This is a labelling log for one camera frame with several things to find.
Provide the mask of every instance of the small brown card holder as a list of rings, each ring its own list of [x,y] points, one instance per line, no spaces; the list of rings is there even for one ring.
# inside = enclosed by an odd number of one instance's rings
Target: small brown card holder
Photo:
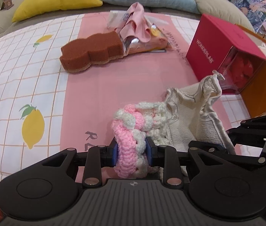
[[[6,0],[2,3],[1,9],[9,10],[13,6],[13,2],[11,0]]]

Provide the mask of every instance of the red box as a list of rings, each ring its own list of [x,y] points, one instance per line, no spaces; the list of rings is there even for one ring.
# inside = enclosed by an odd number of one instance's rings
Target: red box
[[[240,93],[266,56],[237,25],[203,14],[186,58],[200,81],[217,70],[223,93]]]

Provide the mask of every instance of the green leaf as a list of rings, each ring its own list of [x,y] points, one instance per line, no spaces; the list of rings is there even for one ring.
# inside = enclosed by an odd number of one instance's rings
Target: green leaf
[[[30,105],[24,105],[21,109],[19,109],[19,111],[27,107],[30,107]]]
[[[33,106],[29,106],[29,107],[27,107],[27,108],[23,111],[22,116],[21,116],[20,119],[22,119],[24,116],[29,115],[29,114],[30,114],[33,110],[35,110],[35,109],[36,109],[36,107],[33,107]]]

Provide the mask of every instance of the beige pillow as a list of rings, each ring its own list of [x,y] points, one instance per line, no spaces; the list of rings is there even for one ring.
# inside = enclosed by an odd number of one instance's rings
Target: beige pillow
[[[247,17],[228,0],[195,0],[200,13],[206,13],[232,24],[242,25],[248,30],[255,31]]]

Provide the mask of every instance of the pink and white crochet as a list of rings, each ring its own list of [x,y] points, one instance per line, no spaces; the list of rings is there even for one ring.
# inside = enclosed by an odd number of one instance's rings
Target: pink and white crochet
[[[126,105],[119,109],[112,122],[118,144],[117,164],[114,168],[121,178],[142,178],[158,171],[148,165],[144,154],[145,137],[150,136],[156,145],[169,144],[167,136],[167,109],[163,102]]]

